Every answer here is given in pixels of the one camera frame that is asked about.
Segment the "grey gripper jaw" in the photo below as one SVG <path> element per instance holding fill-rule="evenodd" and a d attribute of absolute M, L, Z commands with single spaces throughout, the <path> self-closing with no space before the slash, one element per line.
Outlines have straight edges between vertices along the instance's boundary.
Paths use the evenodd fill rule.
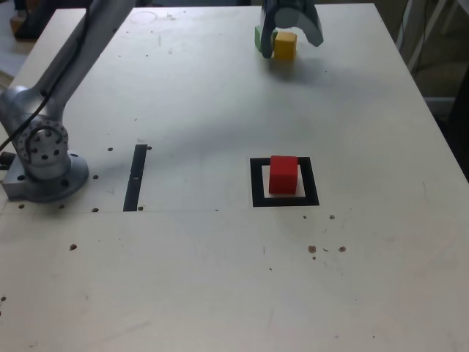
<path fill-rule="evenodd" d="M 314 47 L 319 47 L 324 42 L 315 1 L 277 1 L 277 6 L 274 18 L 278 28 L 300 29 Z"/>
<path fill-rule="evenodd" d="M 276 13 L 279 10 L 279 1 L 267 0 L 262 4 L 262 33 L 260 40 L 261 54 L 269 59 L 273 55 L 273 33 L 277 29 Z"/>

